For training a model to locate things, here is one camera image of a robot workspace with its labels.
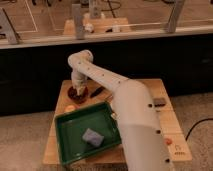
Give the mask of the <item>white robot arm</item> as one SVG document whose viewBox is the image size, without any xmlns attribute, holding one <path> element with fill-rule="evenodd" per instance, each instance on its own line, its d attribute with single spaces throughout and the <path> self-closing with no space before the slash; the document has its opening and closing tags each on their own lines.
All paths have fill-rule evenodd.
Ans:
<svg viewBox="0 0 213 171">
<path fill-rule="evenodd" d="M 78 95 L 83 93 L 87 78 L 113 93 L 112 108 L 128 171 L 173 171 L 149 89 L 139 81 L 94 65 L 89 50 L 70 55 L 68 64 L 73 69 L 71 79 Z"/>
</svg>

